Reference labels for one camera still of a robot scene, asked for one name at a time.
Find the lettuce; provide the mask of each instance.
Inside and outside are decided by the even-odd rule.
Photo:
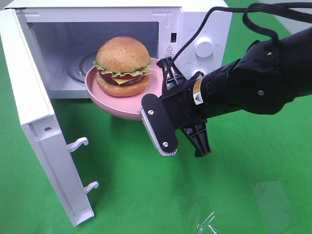
[[[133,77],[136,77],[136,76],[138,76],[138,75],[142,75],[142,74],[145,73],[145,72],[148,72],[148,69],[150,69],[150,67],[152,66],[152,59],[151,59],[150,63],[147,64],[146,67],[143,67],[143,68],[141,68],[141,69],[135,70],[134,72],[125,72],[125,73],[120,73],[120,72],[115,73],[115,72],[106,70],[104,67],[102,67],[101,65],[99,65],[98,61],[96,61],[96,60],[93,62],[93,64],[94,64],[94,66],[96,66],[98,69],[102,70],[102,72],[101,72],[102,74],[108,74],[108,73],[110,73],[110,74],[112,74],[112,77],[113,77],[113,78],[114,78],[114,77],[117,77],[117,76],[124,77],[124,76],[127,75],[127,74],[129,74],[129,75],[131,75],[131,76],[133,76]]]

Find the sesame-free bun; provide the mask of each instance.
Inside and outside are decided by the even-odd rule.
[[[99,72],[97,72],[97,83],[101,90],[103,90],[108,95],[114,96],[114,97],[130,97],[137,94],[140,94],[144,91],[146,86],[148,85],[150,81],[149,75],[144,76],[144,79],[140,81],[139,83],[136,83],[134,85],[130,86],[121,86],[121,85],[113,85],[107,83],[103,77],[100,75]]]
[[[97,52],[98,64],[115,73],[134,72],[150,61],[146,47],[131,37],[112,38]]]

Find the green surface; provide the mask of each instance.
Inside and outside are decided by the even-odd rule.
[[[227,1],[247,6],[254,1]],[[272,17],[252,18],[288,33]],[[255,39],[233,16],[224,64],[245,54]],[[178,153],[162,157],[143,124],[122,120],[89,100],[53,100],[68,143],[87,137],[72,153],[96,216],[73,227],[18,120],[0,48],[1,234],[307,234],[312,217],[312,97],[274,116],[239,111],[209,120],[213,152],[195,158],[178,132]]]

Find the black cable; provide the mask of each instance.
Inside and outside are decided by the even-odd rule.
[[[308,13],[303,13],[300,11],[292,10],[290,8],[312,8],[312,2],[287,2],[287,3],[275,3],[275,4],[264,4],[264,3],[253,3],[247,8],[234,8],[234,7],[213,7],[211,8],[204,20],[202,21],[200,27],[195,32],[195,34],[185,43],[185,45],[177,52],[177,54],[173,57],[171,60],[171,63],[166,70],[164,77],[166,78],[168,75],[168,72],[170,71],[172,65],[174,64],[176,58],[185,50],[187,46],[189,46],[193,40],[199,35],[200,31],[205,26],[209,16],[214,11],[225,11],[225,12],[234,12],[234,13],[244,13],[243,14],[243,22],[244,24],[251,29],[254,32],[269,36],[272,38],[274,43],[278,43],[278,34],[268,28],[260,27],[259,25],[253,23],[250,18],[248,17],[248,13],[252,12],[264,12],[269,13],[277,16],[282,16],[285,18],[297,20],[297,21],[303,21],[312,23],[312,15]],[[163,82],[162,91],[167,90],[166,83]]]

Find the pink plate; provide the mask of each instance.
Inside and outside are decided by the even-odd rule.
[[[161,95],[162,87],[162,69],[157,67],[157,59],[152,59],[153,63],[150,70],[150,82],[143,93],[132,97],[112,97],[104,93],[96,81],[97,68],[92,67],[85,78],[85,85],[91,100],[102,110],[125,119],[141,120],[140,107],[141,100],[146,94],[155,94],[157,97]]]

